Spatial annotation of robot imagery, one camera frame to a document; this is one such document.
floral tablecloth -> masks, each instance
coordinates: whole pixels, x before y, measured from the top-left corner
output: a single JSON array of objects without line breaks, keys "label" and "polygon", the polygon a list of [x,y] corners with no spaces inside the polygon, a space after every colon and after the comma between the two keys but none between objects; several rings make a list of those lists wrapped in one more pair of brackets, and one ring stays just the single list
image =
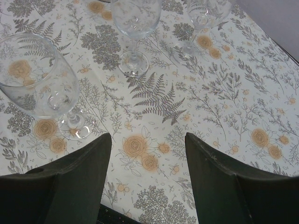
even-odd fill
[{"label": "floral tablecloth", "polygon": [[[185,6],[186,0],[163,1],[158,27],[138,47],[149,71],[134,79],[117,68],[131,42],[113,24],[109,3],[1,1],[0,37],[49,38],[79,78],[76,107],[95,125],[86,140],[68,141],[56,121],[36,120],[1,94],[0,174],[25,173],[109,132],[102,203],[143,223],[172,224],[198,223],[186,132],[256,168],[297,175],[298,65],[238,6],[201,31],[197,58],[176,63],[173,47],[193,31]],[[0,50],[0,58],[7,54]]]}]

